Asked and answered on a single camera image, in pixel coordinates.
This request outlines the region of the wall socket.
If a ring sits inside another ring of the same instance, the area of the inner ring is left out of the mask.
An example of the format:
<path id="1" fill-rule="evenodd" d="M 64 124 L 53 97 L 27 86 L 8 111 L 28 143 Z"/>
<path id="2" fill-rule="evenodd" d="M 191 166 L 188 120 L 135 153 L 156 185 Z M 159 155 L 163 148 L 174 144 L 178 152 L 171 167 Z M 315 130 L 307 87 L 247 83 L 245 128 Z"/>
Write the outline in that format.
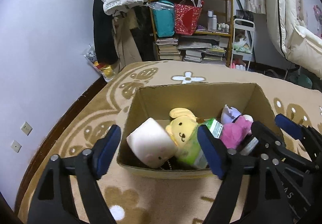
<path id="1" fill-rule="evenodd" d="M 16 153 L 19 153 L 20 149 L 21 149 L 22 145 L 16 141 L 16 140 L 13 140 L 12 141 L 12 144 L 11 144 L 11 148 L 12 150 L 14 150 Z"/>
<path id="2" fill-rule="evenodd" d="M 32 126 L 28 123 L 28 122 L 24 122 L 23 125 L 20 127 L 21 131 L 25 134 L 25 135 L 29 135 L 31 133 L 31 131 L 33 130 Z"/>

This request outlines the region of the cream duvet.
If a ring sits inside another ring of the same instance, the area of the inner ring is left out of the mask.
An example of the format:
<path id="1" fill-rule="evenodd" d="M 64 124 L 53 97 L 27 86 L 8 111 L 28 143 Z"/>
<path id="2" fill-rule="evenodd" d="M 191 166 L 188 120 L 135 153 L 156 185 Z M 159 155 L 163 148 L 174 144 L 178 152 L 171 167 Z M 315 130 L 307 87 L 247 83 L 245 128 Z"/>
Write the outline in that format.
<path id="1" fill-rule="evenodd" d="M 297 17 L 296 0 L 266 0 L 266 20 L 279 54 L 321 78 L 321 38 Z"/>

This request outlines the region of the beige trench coat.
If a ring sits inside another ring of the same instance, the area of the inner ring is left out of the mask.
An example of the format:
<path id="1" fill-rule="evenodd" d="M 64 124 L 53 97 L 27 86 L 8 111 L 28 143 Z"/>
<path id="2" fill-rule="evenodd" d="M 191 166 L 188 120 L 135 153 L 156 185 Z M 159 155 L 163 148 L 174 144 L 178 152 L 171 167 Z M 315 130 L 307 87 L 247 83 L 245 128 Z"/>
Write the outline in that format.
<path id="1" fill-rule="evenodd" d="M 131 30 L 137 27 L 138 23 L 133 8 L 126 13 L 122 12 L 112 20 L 112 35 L 118 56 L 118 60 L 112 66 L 117 73 L 129 64 L 142 61 L 131 33 Z"/>

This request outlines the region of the wall socket upper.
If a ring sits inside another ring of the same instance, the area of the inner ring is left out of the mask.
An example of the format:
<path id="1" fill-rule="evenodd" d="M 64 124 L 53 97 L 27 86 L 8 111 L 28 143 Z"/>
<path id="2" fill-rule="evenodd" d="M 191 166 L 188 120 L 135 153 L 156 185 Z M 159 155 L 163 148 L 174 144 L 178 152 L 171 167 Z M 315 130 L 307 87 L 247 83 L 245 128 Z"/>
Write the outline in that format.
<path id="1" fill-rule="evenodd" d="M 29 135 L 31 133 L 31 131 L 33 130 L 32 126 L 28 123 L 28 122 L 24 122 L 23 125 L 20 127 L 21 131 L 25 134 L 25 135 Z"/>

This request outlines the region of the green tissue pack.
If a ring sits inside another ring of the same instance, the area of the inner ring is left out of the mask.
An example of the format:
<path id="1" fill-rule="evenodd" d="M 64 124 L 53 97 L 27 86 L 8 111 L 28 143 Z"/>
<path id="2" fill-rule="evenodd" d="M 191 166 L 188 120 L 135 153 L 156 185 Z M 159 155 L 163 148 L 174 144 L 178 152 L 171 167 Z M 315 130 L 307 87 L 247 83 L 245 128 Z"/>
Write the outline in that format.
<path id="1" fill-rule="evenodd" d="M 223 125 L 212 118 L 205 122 L 198 124 L 192 131 L 187 143 L 180 148 L 176 154 L 177 161 L 185 166 L 192 167 L 194 169 L 205 169 L 208 165 L 202 148 L 198 142 L 198 128 L 201 125 L 205 125 L 214 138 L 219 138 L 222 134 Z"/>

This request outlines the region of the wooden bookshelf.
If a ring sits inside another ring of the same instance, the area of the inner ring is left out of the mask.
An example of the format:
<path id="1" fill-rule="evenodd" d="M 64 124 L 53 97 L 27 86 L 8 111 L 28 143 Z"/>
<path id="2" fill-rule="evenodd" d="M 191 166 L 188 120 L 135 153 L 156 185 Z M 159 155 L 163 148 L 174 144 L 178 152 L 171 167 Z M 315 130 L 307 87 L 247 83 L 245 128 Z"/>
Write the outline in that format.
<path id="1" fill-rule="evenodd" d="M 185 43 L 198 47 L 198 35 L 226 39 L 221 58 L 231 54 L 232 0 L 149 0 L 154 44 L 159 60 L 185 60 Z"/>

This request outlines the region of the white utility cart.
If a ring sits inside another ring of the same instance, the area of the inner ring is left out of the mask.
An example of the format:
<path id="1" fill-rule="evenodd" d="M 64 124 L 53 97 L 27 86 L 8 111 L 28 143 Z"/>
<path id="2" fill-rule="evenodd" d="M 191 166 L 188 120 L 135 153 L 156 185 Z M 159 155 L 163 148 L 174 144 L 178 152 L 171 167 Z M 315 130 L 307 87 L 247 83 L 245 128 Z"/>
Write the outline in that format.
<path id="1" fill-rule="evenodd" d="M 255 24 L 246 19 L 235 18 L 232 27 L 230 67 L 248 71 L 253 59 Z"/>

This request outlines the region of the pink bear plush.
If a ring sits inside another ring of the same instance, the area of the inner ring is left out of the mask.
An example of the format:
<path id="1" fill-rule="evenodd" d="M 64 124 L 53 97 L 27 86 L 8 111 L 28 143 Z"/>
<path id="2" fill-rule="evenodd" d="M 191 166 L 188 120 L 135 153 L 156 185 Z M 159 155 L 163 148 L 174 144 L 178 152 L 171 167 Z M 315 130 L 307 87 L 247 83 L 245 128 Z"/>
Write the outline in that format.
<path id="1" fill-rule="evenodd" d="M 223 125 L 220 140 L 227 149 L 236 149 L 244 138 L 251 134 L 253 118 L 250 115 L 240 115 L 234 122 Z"/>

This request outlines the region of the wall socket lower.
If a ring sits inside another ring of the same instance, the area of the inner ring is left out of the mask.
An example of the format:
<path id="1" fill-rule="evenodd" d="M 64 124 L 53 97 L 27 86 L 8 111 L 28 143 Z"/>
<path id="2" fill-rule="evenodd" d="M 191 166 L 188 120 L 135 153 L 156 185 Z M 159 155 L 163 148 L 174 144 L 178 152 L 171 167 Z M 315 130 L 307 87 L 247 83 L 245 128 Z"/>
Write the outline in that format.
<path id="1" fill-rule="evenodd" d="M 12 141 L 12 144 L 11 144 L 11 148 L 12 150 L 14 150 L 16 153 L 19 153 L 20 149 L 21 149 L 22 145 L 16 141 L 16 140 L 13 140 Z"/>

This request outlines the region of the pile of magazines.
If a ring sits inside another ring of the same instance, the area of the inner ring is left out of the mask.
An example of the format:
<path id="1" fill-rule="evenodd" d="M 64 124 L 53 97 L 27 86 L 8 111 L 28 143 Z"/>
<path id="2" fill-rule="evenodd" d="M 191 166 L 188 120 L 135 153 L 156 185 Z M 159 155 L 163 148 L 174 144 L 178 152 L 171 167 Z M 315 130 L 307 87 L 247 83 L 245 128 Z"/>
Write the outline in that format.
<path id="1" fill-rule="evenodd" d="M 229 41 L 228 37 L 217 35 L 182 35 L 177 49 L 183 55 L 184 61 L 226 65 Z"/>

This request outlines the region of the stack of books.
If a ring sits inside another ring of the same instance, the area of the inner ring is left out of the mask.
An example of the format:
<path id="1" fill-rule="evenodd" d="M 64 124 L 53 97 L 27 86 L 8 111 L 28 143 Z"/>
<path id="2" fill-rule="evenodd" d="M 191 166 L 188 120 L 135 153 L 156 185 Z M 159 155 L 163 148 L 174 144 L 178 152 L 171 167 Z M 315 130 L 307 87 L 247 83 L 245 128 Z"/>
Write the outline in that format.
<path id="1" fill-rule="evenodd" d="M 179 38 L 168 37 L 168 38 L 158 38 L 154 43 L 154 49 L 156 52 L 157 60 L 175 60 L 181 61 L 182 55 L 178 49 Z"/>

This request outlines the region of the beige patterned carpet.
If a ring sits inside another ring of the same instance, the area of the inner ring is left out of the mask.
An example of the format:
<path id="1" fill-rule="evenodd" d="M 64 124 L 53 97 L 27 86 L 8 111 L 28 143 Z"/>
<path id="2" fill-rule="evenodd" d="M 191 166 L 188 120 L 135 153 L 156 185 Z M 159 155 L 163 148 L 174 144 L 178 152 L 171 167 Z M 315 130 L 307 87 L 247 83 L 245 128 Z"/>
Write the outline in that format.
<path id="1" fill-rule="evenodd" d="M 321 92 L 220 65 L 128 65 L 54 144 L 19 217 L 321 223 Z"/>

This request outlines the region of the white-haired doll plush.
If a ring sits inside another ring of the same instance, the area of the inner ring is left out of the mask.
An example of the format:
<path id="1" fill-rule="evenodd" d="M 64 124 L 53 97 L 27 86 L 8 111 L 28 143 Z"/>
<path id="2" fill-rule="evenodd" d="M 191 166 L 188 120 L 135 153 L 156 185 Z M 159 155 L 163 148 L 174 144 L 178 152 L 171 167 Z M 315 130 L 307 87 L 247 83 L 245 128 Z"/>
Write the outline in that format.
<path id="1" fill-rule="evenodd" d="M 238 109 L 225 105 L 221 113 L 221 124 L 225 125 L 231 123 L 241 114 L 242 113 Z"/>

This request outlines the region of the pink cube face plush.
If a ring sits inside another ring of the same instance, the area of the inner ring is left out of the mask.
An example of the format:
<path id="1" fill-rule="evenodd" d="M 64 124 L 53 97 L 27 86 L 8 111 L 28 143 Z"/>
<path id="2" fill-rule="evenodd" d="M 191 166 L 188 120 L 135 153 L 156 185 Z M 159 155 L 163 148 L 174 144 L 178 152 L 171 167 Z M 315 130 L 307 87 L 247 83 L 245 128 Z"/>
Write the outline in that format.
<path id="1" fill-rule="evenodd" d="M 146 166 L 161 167 L 178 151 L 177 144 L 153 118 L 148 118 L 127 138 L 134 155 Z"/>

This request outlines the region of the teal bag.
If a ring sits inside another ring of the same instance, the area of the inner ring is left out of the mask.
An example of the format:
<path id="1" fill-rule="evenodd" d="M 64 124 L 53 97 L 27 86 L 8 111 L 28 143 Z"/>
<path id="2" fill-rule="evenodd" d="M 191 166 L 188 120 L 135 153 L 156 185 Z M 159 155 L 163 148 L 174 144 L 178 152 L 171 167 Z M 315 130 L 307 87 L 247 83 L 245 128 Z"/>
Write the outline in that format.
<path id="1" fill-rule="evenodd" d="M 175 33 L 175 6 L 172 2 L 161 0 L 150 3 L 157 35 L 160 38 L 172 37 Z"/>

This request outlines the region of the cardboard box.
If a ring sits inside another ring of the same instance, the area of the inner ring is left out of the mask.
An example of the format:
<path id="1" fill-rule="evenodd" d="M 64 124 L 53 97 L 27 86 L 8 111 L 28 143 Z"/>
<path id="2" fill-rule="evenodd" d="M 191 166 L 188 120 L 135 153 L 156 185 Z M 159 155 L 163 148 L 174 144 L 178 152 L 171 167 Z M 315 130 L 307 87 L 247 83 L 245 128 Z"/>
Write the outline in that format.
<path id="1" fill-rule="evenodd" d="M 192 83 L 146 86 L 139 88 L 130 105 L 117 163 L 130 171 L 149 178 L 191 179 L 210 176 L 209 169 L 192 169 L 172 163 L 171 169 L 162 166 L 152 169 L 144 165 L 127 144 L 128 137 L 148 118 L 162 128 L 170 123 L 169 112 L 174 108 L 187 108 L 199 119 L 218 119 L 225 105 L 262 122 L 276 135 L 283 133 L 275 124 L 275 115 L 262 88 L 256 83 Z"/>

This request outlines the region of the clear bag of toys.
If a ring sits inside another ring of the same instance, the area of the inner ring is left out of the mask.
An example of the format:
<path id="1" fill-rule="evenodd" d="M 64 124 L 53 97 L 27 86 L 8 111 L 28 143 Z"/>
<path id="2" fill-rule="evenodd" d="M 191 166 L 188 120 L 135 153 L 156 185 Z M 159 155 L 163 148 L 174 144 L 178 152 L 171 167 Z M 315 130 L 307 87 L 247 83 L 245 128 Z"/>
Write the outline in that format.
<path id="1" fill-rule="evenodd" d="M 84 51 L 84 57 L 101 73 L 106 82 L 120 72 L 119 57 L 111 41 L 94 41 L 94 45 L 89 45 L 89 49 Z"/>

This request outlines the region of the yellow dog plush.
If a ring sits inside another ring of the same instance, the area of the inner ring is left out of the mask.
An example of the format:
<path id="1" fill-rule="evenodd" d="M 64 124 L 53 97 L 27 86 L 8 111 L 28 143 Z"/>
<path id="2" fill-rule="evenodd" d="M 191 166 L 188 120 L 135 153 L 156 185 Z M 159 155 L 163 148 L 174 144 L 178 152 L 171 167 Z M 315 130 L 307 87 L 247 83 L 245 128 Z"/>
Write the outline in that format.
<path id="1" fill-rule="evenodd" d="M 169 112 L 169 116 L 172 121 L 165 130 L 175 144 L 181 148 L 188 142 L 197 127 L 197 117 L 186 108 L 174 108 Z"/>

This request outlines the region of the red gift bag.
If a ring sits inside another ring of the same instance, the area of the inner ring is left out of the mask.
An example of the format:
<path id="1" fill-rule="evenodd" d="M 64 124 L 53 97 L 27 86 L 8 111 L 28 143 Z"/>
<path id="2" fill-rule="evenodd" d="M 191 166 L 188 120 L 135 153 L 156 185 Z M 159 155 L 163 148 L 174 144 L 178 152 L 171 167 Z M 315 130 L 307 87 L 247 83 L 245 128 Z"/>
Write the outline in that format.
<path id="1" fill-rule="evenodd" d="M 203 1 L 195 6 L 191 0 L 182 0 L 175 4 L 175 32 L 180 35 L 192 35 L 198 26 Z"/>

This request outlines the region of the black hanging coat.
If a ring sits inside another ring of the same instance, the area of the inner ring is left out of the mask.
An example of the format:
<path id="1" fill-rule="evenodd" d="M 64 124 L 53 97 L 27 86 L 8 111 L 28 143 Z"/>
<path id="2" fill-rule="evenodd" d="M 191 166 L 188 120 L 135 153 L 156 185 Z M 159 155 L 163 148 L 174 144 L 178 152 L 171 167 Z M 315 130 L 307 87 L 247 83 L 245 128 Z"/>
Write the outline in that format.
<path id="1" fill-rule="evenodd" d="M 93 39 L 114 44 L 112 17 L 104 12 L 102 0 L 93 0 Z"/>

